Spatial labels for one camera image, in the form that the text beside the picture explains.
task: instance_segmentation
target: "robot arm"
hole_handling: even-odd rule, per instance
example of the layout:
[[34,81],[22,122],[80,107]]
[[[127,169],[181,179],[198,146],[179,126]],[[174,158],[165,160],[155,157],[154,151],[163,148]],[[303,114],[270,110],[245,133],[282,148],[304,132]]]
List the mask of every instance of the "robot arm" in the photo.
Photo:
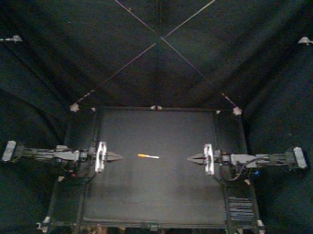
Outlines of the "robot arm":
[[34,159],[39,162],[59,165],[63,172],[76,172],[82,163],[95,160],[95,172],[105,170],[105,164],[121,160],[123,157],[107,152],[107,143],[101,142],[95,152],[95,145],[89,149],[72,151],[66,145],[58,145],[55,149],[27,148],[15,141],[7,142],[7,149],[3,154],[3,162],[16,163],[22,158]]
[[214,175],[214,163],[228,167],[232,178],[224,177],[228,181],[236,181],[242,177],[245,171],[257,170],[268,166],[288,166],[290,169],[307,169],[307,159],[300,147],[290,148],[284,154],[226,154],[217,150],[213,154],[212,144],[205,145],[205,153],[188,158],[189,161],[206,166],[206,174]]

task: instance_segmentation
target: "black backdrop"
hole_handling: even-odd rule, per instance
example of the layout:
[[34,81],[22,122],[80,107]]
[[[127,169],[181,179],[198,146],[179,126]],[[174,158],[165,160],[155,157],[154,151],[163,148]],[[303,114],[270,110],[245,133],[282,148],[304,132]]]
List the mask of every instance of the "black backdrop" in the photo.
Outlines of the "black backdrop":
[[[121,2],[158,28],[161,11],[154,2]],[[163,34],[206,4],[165,4]],[[282,152],[300,145],[312,160],[313,47],[297,44],[300,37],[313,37],[312,2],[214,4],[169,38],[206,78],[162,43],[82,104],[230,108],[216,87],[244,108],[250,151]],[[0,37],[18,34],[24,42],[0,44],[0,144],[4,148],[7,140],[18,139],[32,146],[54,147],[64,140],[68,105],[138,55],[154,37],[113,1],[94,5],[85,1],[2,1],[2,13]],[[7,170],[2,166],[2,227],[34,224],[46,215],[47,202],[32,197],[43,190],[36,177],[44,178],[48,169],[35,168],[27,165]],[[8,179],[11,175],[34,182]],[[268,170],[260,178],[262,217],[270,233],[312,230],[312,181],[311,172],[295,176]],[[28,206],[32,218],[7,213],[14,206]]]

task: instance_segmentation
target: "cable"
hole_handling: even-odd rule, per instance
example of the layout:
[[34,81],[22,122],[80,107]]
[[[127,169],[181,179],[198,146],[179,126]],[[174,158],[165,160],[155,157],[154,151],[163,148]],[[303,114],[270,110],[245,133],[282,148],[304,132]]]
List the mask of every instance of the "cable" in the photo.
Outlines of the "cable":
[[254,161],[258,161],[258,160],[264,160],[264,158],[253,158],[250,161],[248,161],[248,162],[242,165],[242,167],[241,167],[241,169],[240,169],[240,173],[238,173],[237,176],[236,176],[234,178],[232,178],[232,179],[229,179],[229,178],[225,177],[225,175],[224,175],[224,170],[221,169],[221,176],[222,176],[222,178],[224,178],[226,181],[236,181],[236,180],[241,177],[245,167],[246,167],[250,163],[253,163]]

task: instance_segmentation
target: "metal frame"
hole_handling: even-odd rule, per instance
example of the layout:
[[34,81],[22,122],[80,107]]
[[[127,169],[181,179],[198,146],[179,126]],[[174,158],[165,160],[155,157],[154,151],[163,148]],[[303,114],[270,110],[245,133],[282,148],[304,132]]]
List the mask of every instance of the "metal frame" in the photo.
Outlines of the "metal frame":
[[[137,108],[137,107],[103,107],[101,108],[103,110],[126,110],[126,111],[151,111],[151,112],[214,112],[214,125],[216,125],[216,145],[221,147],[220,143],[220,137],[221,137],[221,129],[220,129],[220,115],[217,114],[217,110],[210,110],[210,109],[181,109],[181,108],[165,108],[162,110],[151,110],[150,108]],[[245,140],[245,133],[244,133],[244,127],[242,127],[242,122],[241,122],[241,117],[234,116],[234,118],[238,120],[238,126],[240,129],[238,131],[241,132],[241,143],[244,144],[241,147],[246,148],[246,140]],[[257,206],[257,200],[256,200],[256,195],[254,195],[254,188],[253,186],[248,186],[245,183],[238,184],[228,184],[222,182],[218,179],[222,189],[224,189],[224,200],[225,200],[225,209],[226,209],[226,216],[230,217],[230,213],[228,212],[228,207],[230,206],[229,199],[228,197],[232,195],[230,189],[234,187],[240,187],[240,189],[246,189],[250,194],[250,200],[253,204],[253,212],[254,212],[254,218],[253,218],[253,223],[250,225],[246,225],[245,227],[238,227],[234,225],[234,223],[230,221],[230,219],[225,220],[225,225],[212,225],[212,224],[171,224],[171,223],[162,223],[162,224],[155,224],[155,223],[142,223],[142,222],[123,222],[123,221],[111,221],[111,222],[103,222],[103,221],[86,221],[82,219],[83,215],[83,210],[85,210],[85,199],[86,199],[86,193],[89,190],[89,182],[82,184],[82,194],[79,195],[79,203],[78,203],[78,215],[74,218],[72,222],[62,222],[60,220],[54,220],[52,218],[52,211],[54,211],[54,205],[56,202],[56,197],[55,193],[58,192],[58,185],[59,183],[56,182],[55,188],[54,188],[54,195],[52,195],[52,201],[50,204],[50,212],[48,214],[51,215],[51,220],[52,223],[50,224],[51,228],[59,227],[59,226],[71,226],[72,229],[75,230],[75,234],[79,234],[80,227],[89,227],[89,226],[107,226],[107,227],[126,227],[126,228],[143,228],[143,229],[229,229],[230,233],[236,231],[237,228],[244,228],[244,229],[250,229],[254,233],[258,233],[258,223],[257,220],[260,220],[260,213],[258,213],[258,206]]]

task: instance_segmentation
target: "black fabric enclosure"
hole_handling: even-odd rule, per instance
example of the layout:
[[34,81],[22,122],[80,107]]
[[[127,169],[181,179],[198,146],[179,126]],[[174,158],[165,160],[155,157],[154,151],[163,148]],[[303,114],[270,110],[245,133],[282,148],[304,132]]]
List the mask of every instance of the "black fabric enclosure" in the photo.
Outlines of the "black fabric enclosure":
[[[249,152],[301,146],[312,162],[313,44],[299,43],[313,39],[311,0],[4,0],[0,19],[2,152],[10,140],[86,147],[93,108],[238,107]],[[38,233],[54,180],[48,165],[0,164],[2,233]],[[312,233],[311,169],[266,168],[256,194],[266,233]]]

